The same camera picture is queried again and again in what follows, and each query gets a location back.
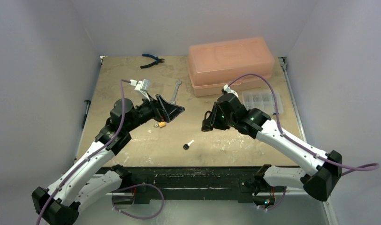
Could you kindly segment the brass padlock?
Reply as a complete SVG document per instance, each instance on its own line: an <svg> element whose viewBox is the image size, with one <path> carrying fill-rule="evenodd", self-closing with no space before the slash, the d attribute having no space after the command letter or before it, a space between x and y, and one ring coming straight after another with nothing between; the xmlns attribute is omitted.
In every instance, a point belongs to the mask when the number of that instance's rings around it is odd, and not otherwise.
<svg viewBox="0 0 381 225"><path fill-rule="evenodd" d="M154 127L156 128L162 128L162 127L165 127L166 126L166 122L157 122Z"/></svg>

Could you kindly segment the black key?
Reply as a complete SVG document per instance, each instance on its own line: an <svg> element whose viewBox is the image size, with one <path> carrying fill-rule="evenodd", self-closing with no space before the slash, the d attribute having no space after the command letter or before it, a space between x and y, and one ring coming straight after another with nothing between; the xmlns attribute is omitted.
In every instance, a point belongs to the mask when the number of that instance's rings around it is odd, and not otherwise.
<svg viewBox="0 0 381 225"><path fill-rule="evenodd" d="M190 146L194 143L195 140L191 140L189 141L188 143L184 144L183 145L183 149L184 150L188 150L190 148Z"/></svg>

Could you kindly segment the black padlock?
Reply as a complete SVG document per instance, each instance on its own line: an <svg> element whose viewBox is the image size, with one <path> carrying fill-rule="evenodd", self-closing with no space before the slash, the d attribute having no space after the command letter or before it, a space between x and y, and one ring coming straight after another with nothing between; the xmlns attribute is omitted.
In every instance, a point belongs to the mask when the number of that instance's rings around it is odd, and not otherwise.
<svg viewBox="0 0 381 225"><path fill-rule="evenodd" d="M209 124L210 123L210 114L211 111L206 111L204 114L203 124Z"/></svg>

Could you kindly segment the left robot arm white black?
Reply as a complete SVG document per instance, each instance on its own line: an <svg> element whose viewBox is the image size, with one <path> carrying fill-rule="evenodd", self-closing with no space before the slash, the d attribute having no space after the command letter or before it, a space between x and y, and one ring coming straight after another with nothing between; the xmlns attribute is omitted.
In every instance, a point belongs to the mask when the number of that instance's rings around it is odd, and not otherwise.
<svg viewBox="0 0 381 225"><path fill-rule="evenodd" d="M149 120L171 122L184 110L183 106L169 103L159 94L156 98L143 99L139 106L127 98L117 100L106 125L86 153L53 184L33 191L37 221L72 225L86 208L107 193L129 190L131 174L121 166L109 169L100 178L93 176L130 142L130 131Z"/></svg>

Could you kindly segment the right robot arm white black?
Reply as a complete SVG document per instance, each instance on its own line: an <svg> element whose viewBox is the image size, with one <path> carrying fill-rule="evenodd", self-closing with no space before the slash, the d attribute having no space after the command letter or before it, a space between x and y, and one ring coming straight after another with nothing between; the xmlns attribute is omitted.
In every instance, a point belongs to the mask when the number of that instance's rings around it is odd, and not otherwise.
<svg viewBox="0 0 381 225"><path fill-rule="evenodd" d="M206 111L203 132L234 128L243 135L264 142L297 163L299 169L270 165L256 176L255 185L266 191L271 186L302 188L314 199L325 202L342 175L339 164L343 157L315 148L291 133L285 132L268 114L258 108L246 109L238 97L226 93Z"/></svg>

